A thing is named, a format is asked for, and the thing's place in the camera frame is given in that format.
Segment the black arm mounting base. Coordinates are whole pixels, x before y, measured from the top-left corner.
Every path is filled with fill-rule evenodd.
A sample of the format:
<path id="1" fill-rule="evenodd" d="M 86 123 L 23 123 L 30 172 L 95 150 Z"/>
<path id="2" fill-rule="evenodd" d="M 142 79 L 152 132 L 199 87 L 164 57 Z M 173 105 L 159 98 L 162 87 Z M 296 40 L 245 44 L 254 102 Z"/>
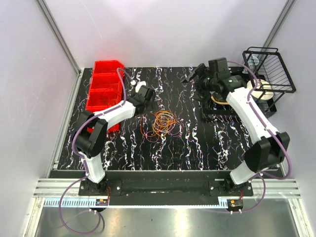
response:
<path id="1" fill-rule="evenodd" d="M 68 197 L 110 196 L 111 207 L 217 207 L 224 198 L 253 196 L 249 182 L 235 185 L 227 171 L 106 171 L 99 185 L 79 181 Z"/>

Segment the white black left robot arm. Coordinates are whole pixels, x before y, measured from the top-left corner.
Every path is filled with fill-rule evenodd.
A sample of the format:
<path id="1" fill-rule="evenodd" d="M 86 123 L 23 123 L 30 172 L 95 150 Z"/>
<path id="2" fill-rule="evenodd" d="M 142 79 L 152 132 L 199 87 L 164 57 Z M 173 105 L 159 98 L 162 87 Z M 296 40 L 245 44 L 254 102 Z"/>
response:
<path id="1" fill-rule="evenodd" d="M 80 157 L 86 178 L 90 181 L 89 189 L 95 195 L 102 195 L 107 188 L 103 181 L 106 174 L 101 162 L 101 151 L 108 130 L 122 121 L 152 111 L 155 96 L 155 90 L 142 81 L 131 96 L 124 96 L 118 104 L 95 113 L 84 111 L 80 115 L 72 139 L 72 150 Z"/>

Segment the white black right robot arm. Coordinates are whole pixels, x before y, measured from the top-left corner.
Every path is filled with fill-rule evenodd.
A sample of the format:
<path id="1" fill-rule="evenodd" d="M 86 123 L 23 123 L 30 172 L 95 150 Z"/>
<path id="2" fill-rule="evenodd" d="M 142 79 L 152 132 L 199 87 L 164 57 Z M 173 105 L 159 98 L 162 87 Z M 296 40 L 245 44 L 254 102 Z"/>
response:
<path id="1" fill-rule="evenodd" d="M 256 175 L 280 164 L 288 157 L 289 135 L 280 133 L 265 117 L 252 98 L 245 80 L 232 73 L 226 58 L 199 64 L 182 83 L 194 82 L 195 99 L 206 102 L 212 95 L 224 99 L 243 122 L 252 142 L 243 162 L 224 180 L 223 188 L 235 196 Z"/>

